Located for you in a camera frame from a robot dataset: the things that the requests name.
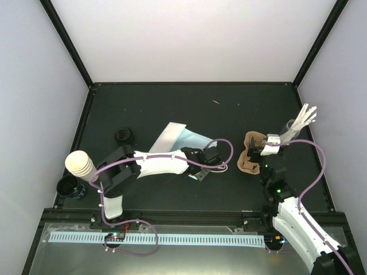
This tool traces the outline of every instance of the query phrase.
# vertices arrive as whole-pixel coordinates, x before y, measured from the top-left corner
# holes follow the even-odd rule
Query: black cup
[[[68,175],[59,180],[56,191],[61,197],[80,199],[85,195],[86,189],[76,176]]]

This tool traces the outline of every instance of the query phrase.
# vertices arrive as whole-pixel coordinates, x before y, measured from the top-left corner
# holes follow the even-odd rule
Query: brown stuffed toy
[[[237,161],[237,166],[242,172],[257,175],[260,173],[259,164],[250,162],[250,157],[247,156],[248,148],[250,146],[250,141],[252,138],[254,138],[255,140],[255,145],[260,147],[263,146],[262,141],[264,138],[266,138],[266,135],[255,131],[246,133],[244,141],[245,151],[241,153],[240,158]]]

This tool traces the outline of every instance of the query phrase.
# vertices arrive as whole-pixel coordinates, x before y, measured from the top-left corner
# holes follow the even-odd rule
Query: red wire
[[[125,234],[127,232],[128,226],[129,226],[129,224],[127,223],[126,226],[125,226],[125,232],[124,232]]]

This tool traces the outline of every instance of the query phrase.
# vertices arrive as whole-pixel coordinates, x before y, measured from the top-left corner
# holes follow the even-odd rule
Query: white wall
[[[52,0],[94,81],[293,81],[335,0]]]
[[[312,125],[326,151],[326,176],[337,210],[346,212],[367,270],[367,10],[349,1],[299,88],[318,106]]]
[[[2,1],[0,38],[0,274],[20,274],[87,86],[38,0]]]

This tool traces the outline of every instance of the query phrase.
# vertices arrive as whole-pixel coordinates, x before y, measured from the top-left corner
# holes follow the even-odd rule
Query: dark tabletop
[[[237,168],[244,136],[248,131],[279,133],[299,110],[290,84],[100,84],[79,149],[98,164],[118,148],[114,133],[121,127],[134,132],[135,150],[147,152],[170,121],[187,124],[191,131],[233,143],[228,171],[210,173],[202,182],[172,174],[138,179],[124,194],[124,209],[258,211],[266,203],[259,176]],[[299,138],[311,139],[305,129]],[[218,147],[225,159],[228,146]],[[293,144],[285,156],[287,181],[300,194],[319,173],[315,151],[307,144]],[[324,184],[304,198],[309,211],[327,211]],[[66,199],[64,208],[98,209],[98,203],[97,192],[88,186],[86,197]]]

